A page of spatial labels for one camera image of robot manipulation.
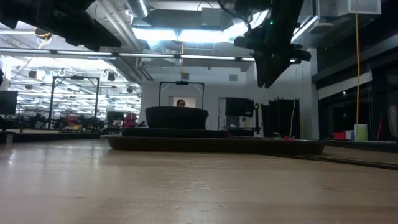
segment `metal frame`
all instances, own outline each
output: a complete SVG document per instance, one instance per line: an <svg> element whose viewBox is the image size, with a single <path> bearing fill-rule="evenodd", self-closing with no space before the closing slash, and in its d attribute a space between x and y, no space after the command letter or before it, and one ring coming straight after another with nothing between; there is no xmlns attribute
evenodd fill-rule
<svg viewBox="0 0 398 224"><path fill-rule="evenodd" d="M162 85L164 83L173 83L176 85L201 85L202 86L202 93L201 93L201 108L205 108L205 83L197 83L197 82L160 82L159 84L159 106L160 106L160 99L162 97Z"/></svg>
<svg viewBox="0 0 398 224"><path fill-rule="evenodd" d="M94 117L97 117L97 109L98 109L98 95L100 93L100 78L98 77L78 77L78 78L74 78L76 76L70 76L70 77L61 77L61 76L54 76L52 77L52 87L51 87L51 100L50 100L50 111L49 111L49 118L48 118L48 123L49 123L49 127L48 129L51 128L51 117L52 117L52 107L53 107L53 101L54 101L54 91L55 91L55 87L57 87L58 85L55 84L55 81L58 78L62 78L63 80L70 78L70 79L80 79L80 80L84 80L84 79L89 79L89 80L97 80L97 90L96 90L96 98L95 98L95 110L94 110Z"/></svg>

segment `black monitor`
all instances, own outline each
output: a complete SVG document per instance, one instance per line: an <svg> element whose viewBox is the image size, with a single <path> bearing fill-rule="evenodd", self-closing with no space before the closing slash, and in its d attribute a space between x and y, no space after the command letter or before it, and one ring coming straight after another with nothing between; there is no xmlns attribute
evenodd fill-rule
<svg viewBox="0 0 398 224"><path fill-rule="evenodd" d="M109 122L123 121L124 120L124 112L116 112L116 111L107 112L106 120Z"/></svg>
<svg viewBox="0 0 398 224"><path fill-rule="evenodd" d="M254 100L245 98L227 98L225 106L226 116L253 117Z"/></svg>
<svg viewBox="0 0 398 224"><path fill-rule="evenodd" d="M0 114L15 115L17 109L17 91L0 91Z"/></svg>

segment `person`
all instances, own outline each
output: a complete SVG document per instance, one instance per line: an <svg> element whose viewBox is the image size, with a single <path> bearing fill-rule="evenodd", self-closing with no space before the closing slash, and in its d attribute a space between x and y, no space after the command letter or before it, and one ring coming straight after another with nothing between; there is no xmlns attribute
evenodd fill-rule
<svg viewBox="0 0 398 224"><path fill-rule="evenodd" d="M178 100L177 101L177 106L178 107L185 107L185 101L184 100Z"/></svg>

